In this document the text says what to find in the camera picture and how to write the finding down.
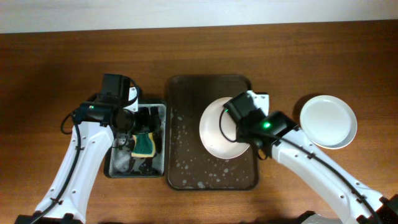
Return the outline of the white plate with red stain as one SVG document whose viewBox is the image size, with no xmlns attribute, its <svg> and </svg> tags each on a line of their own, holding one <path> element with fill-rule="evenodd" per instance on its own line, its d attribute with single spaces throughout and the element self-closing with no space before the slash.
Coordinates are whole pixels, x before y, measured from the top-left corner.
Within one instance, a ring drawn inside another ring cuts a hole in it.
<svg viewBox="0 0 398 224">
<path fill-rule="evenodd" d="M 234 139 L 235 124 L 227 113 L 223 113 L 223 104 L 232 97 L 219 98 L 204 110 L 199 124 L 200 139 L 205 149 L 219 159 L 234 159 L 249 148 L 247 143 L 229 142 L 221 133 Z"/>
</svg>

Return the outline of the green and yellow sponge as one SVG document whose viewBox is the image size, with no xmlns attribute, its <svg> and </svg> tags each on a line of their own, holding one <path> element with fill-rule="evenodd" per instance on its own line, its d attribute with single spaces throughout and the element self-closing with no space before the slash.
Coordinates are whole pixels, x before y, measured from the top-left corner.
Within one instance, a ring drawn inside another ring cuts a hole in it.
<svg viewBox="0 0 398 224">
<path fill-rule="evenodd" d="M 155 142 L 153 133 L 141 133 L 133 135 L 135 142 L 134 149 L 131 152 L 132 157 L 148 158 L 155 156 Z"/>
</svg>

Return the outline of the pale green plate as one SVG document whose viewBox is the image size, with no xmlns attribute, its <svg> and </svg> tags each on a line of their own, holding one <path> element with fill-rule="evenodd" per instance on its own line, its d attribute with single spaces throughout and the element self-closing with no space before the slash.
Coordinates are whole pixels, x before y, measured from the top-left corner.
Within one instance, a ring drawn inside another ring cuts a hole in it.
<svg viewBox="0 0 398 224">
<path fill-rule="evenodd" d="M 330 95 L 309 99 L 301 109 L 299 120 L 309 140 L 326 149 L 346 147 L 358 131 L 358 121 L 351 107 Z"/>
</svg>

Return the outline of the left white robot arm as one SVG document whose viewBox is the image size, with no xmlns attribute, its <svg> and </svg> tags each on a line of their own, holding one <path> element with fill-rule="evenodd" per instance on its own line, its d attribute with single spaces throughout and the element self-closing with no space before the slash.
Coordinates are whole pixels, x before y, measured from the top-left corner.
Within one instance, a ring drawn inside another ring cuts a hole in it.
<svg viewBox="0 0 398 224">
<path fill-rule="evenodd" d="M 101 91 L 68 115 L 71 141 L 49 191 L 33 215 L 19 215 L 16 223 L 85 223 L 98 169 L 110 149 L 128 147 L 131 157 L 154 157 L 156 122 L 139 114 L 140 90 L 129 77 L 104 75 Z"/>
</svg>

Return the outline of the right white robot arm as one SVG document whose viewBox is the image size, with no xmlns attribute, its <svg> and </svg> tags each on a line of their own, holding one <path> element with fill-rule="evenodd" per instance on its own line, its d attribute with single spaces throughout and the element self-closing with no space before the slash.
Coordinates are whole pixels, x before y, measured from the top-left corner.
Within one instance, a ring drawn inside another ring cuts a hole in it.
<svg viewBox="0 0 398 224">
<path fill-rule="evenodd" d="M 297 223 L 397 223 L 397 196 L 380 192 L 356 180 L 310 142 L 299 125 L 280 111 L 266 114 L 259 97 L 243 92 L 223 105 L 236 125 L 236 142 L 248 143 L 290 169 L 337 214 L 325 218 L 314 211 Z"/>
</svg>

